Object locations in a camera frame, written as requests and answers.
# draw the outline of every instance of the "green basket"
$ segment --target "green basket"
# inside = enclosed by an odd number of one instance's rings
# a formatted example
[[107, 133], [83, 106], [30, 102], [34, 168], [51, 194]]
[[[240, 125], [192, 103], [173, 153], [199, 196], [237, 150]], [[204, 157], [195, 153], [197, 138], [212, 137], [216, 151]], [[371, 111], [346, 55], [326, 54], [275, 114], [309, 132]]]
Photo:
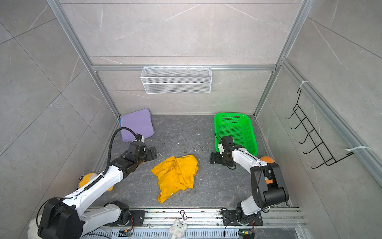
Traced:
[[[215, 135], [219, 134], [220, 137], [231, 135], [233, 142], [236, 145], [244, 146], [248, 152], [257, 155], [259, 149], [257, 148], [255, 134], [251, 119], [244, 114], [237, 113], [219, 113], [215, 115]], [[219, 140], [215, 137], [215, 148], [218, 148]]]

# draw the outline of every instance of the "white wire basket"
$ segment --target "white wire basket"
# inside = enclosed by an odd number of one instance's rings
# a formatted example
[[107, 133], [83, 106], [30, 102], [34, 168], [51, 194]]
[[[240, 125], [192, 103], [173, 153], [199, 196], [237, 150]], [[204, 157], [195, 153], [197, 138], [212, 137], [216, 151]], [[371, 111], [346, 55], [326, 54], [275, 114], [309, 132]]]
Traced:
[[141, 74], [148, 94], [210, 93], [211, 67], [155, 66], [144, 67]]

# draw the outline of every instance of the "folded purple towel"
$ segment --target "folded purple towel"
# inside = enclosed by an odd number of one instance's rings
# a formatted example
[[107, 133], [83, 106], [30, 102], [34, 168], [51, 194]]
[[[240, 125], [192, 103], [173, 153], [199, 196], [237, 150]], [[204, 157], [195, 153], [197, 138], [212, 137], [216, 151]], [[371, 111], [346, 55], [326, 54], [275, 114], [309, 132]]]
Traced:
[[[154, 128], [151, 123], [151, 114], [148, 108], [140, 111], [136, 111], [120, 118], [121, 127], [128, 127], [135, 133], [147, 138], [154, 134]], [[123, 142], [129, 142], [134, 140], [134, 136], [130, 131], [121, 130]]]

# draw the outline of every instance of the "yellow shirt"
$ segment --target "yellow shirt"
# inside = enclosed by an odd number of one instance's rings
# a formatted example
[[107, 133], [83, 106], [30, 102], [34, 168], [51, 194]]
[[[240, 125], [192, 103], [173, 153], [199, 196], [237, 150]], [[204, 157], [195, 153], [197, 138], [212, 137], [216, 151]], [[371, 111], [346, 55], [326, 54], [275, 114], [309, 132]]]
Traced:
[[197, 159], [193, 155], [180, 158], [174, 156], [155, 166], [151, 172], [158, 177], [160, 195], [158, 201], [164, 203], [179, 190], [194, 188], [194, 176], [197, 170]]

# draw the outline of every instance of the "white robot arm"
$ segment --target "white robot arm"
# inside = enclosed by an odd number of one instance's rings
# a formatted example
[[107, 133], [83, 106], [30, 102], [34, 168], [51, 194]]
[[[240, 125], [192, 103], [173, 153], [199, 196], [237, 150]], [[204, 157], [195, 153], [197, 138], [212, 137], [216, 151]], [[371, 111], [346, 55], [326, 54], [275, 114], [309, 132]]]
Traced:
[[[130, 131], [136, 138], [120, 157], [112, 162], [111, 151], [114, 137], [120, 130]], [[129, 221], [129, 207], [113, 201], [103, 208], [84, 213], [85, 210], [111, 186], [118, 183], [145, 161], [157, 158], [156, 149], [148, 148], [142, 136], [122, 127], [112, 135], [106, 169], [83, 187], [64, 198], [51, 198], [44, 206], [38, 236], [43, 239], [78, 239], [82, 235], [108, 223], [125, 225]]]
[[256, 216], [263, 208], [286, 202], [289, 199], [278, 164], [258, 159], [244, 147], [235, 145], [231, 136], [221, 139], [219, 149], [220, 153], [211, 153], [211, 164], [236, 168], [235, 163], [237, 163], [251, 174], [252, 195], [236, 208], [236, 216], [239, 221], [246, 221], [246, 219]]

